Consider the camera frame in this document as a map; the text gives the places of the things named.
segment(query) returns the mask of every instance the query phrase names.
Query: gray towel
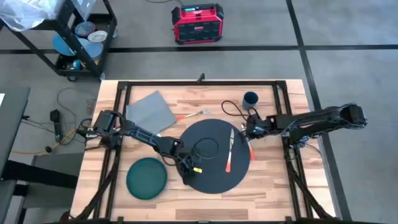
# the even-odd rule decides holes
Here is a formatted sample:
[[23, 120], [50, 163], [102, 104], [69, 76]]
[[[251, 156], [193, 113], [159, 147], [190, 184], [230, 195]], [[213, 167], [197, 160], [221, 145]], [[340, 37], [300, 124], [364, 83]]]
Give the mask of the gray towel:
[[152, 93], [133, 105], [128, 105], [126, 118], [154, 134], [177, 122], [159, 91]]

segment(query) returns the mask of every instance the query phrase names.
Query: black mat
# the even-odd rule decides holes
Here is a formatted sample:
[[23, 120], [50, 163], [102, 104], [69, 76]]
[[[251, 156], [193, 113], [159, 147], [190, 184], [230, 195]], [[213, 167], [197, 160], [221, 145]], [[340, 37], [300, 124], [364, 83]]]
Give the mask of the black mat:
[[[229, 153], [229, 137], [234, 129], [235, 139], [232, 147], [231, 172], [225, 171]], [[249, 169], [250, 152], [246, 141], [239, 135], [239, 130], [232, 124], [219, 119], [206, 119], [191, 125], [181, 135], [187, 147], [193, 147], [203, 138], [214, 139], [219, 149], [214, 159], [200, 159], [194, 156], [196, 167], [203, 172], [196, 173], [189, 183], [193, 189], [209, 194], [219, 194], [237, 186]], [[217, 150], [217, 143], [210, 139], [200, 141], [196, 148], [204, 157], [212, 157]]]

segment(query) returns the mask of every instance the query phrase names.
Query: dark blue mug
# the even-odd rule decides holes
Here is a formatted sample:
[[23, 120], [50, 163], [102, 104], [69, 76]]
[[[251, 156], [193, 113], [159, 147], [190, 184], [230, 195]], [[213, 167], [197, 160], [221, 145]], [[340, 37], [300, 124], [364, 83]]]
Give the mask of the dark blue mug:
[[259, 101], [259, 96], [255, 92], [247, 92], [243, 96], [243, 104], [242, 107], [245, 110], [248, 110], [249, 108], [252, 108], [256, 105], [256, 103]]

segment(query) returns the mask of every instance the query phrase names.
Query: green round plate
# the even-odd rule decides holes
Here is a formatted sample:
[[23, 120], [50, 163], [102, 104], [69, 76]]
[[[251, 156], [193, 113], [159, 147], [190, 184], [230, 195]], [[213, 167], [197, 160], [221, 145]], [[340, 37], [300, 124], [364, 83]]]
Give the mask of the green round plate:
[[132, 196], [149, 200], [158, 196], [166, 186], [167, 171], [155, 158], [143, 158], [134, 163], [127, 172], [127, 189]]

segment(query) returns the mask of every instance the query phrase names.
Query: wooden table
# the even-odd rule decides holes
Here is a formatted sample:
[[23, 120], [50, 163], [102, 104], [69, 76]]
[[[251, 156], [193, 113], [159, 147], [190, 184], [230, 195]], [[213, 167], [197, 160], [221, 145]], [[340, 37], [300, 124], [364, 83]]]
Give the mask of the wooden table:
[[[286, 80], [286, 82], [293, 114], [308, 112], [309, 107], [302, 81]], [[117, 85], [118, 81], [116, 80], [102, 82], [94, 120], [101, 110], [113, 109]], [[134, 103], [156, 90], [160, 91], [176, 116], [194, 113], [202, 109], [211, 110], [210, 114], [179, 121], [161, 132], [162, 136], [179, 138], [191, 124], [209, 118], [228, 121], [240, 129], [243, 119], [224, 114], [220, 104], [224, 100], [231, 100], [241, 107], [243, 95], [247, 91], [255, 91], [259, 95], [259, 103], [256, 108], [263, 119], [267, 115], [277, 113], [273, 90], [270, 86], [134, 86], [131, 90], [130, 103]], [[122, 94], [121, 104], [124, 101], [124, 95], [125, 93]], [[236, 112], [232, 106], [226, 105], [226, 110], [230, 113]], [[87, 147], [98, 145], [98, 141], [89, 141]], [[117, 217], [123, 216], [125, 221], [275, 221], [285, 220], [286, 216], [294, 217], [280, 136], [267, 136], [253, 140], [251, 144], [256, 159], [251, 161], [245, 178], [235, 188], [222, 194], [204, 194], [183, 185], [176, 168], [166, 166], [169, 174], [166, 189], [157, 198], [145, 201], [130, 195], [126, 187], [126, 174], [138, 159], [143, 157], [160, 158], [160, 156], [151, 147], [132, 138], [124, 138], [111, 219], [115, 220]], [[311, 140], [309, 144], [318, 147], [316, 140]], [[320, 153], [312, 147], [302, 148], [301, 153], [308, 188], [325, 210], [329, 214], [335, 215]], [[85, 152], [71, 209], [72, 216], [78, 215], [97, 191], [103, 156], [104, 149]], [[298, 193], [300, 207], [305, 215], [302, 194], [299, 189]], [[107, 196], [106, 192], [102, 201], [100, 217], [104, 216]]]

